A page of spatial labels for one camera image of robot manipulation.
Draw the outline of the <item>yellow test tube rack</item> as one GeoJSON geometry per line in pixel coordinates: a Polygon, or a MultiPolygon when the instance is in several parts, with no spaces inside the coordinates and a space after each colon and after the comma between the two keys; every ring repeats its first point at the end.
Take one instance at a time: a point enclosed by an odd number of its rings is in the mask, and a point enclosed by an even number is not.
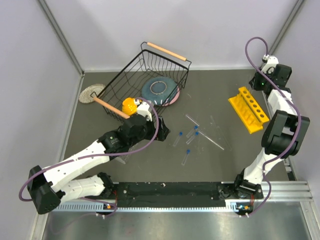
{"type": "Polygon", "coordinates": [[[263,130],[264,124],[270,121],[245,86],[240,87],[238,94],[228,101],[250,134],[263,130]]]}

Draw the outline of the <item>long glass test tube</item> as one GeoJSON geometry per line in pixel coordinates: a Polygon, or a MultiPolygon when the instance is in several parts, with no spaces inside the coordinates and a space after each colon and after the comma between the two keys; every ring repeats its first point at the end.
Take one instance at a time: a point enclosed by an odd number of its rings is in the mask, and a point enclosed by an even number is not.
{"type": "Polygon", "coordinates": [[[213,143],[216,147],[218,147],[219,149],[221,149],[222,151],[225,150],[225,148],[221,145],[221,143],[218,142],[217,139],[209,136],[208,134],[206,134],[202,129],[198,130],[199,134],[202,135],[204,138],[206,138],[208,141],[210,141],[211,143],[213,143]]]}

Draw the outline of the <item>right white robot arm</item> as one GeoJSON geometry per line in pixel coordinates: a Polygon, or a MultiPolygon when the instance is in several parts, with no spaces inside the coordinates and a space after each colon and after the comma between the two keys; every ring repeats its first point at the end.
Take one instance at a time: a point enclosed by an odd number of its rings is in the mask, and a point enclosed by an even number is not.
{"type": "Polygon", "coordinates": [[[298,153],[310,119],[302,116],[286,87],[291,67],[279,63],[265,63],[249,82],[256,91],[263,91],[273,112],[262,136],[262,150],[253,163],[237,175],[233,192],[239,198],[254,195],[271,169],[288,156],[298,153]]]}

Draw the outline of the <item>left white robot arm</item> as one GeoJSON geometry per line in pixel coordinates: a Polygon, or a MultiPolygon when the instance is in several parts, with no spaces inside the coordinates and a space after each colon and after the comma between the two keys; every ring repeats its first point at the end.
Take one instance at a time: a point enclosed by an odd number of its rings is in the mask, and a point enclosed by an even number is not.
{"type": "Polygon", "coordinates": [[[169,133],[162,117],[154,123],[134,114],[116,130],[104,133],[68,159],[45,168],[33,167],[29,171],[31,180],[26,188],[37,213],[47,214],[70,200],[109,198],[115,186],[108,174],[100,172],[84,179],[78,179],[78,176],[116,157],[127,155],[130,148],[143,140],[163,142],[169,133]]]}

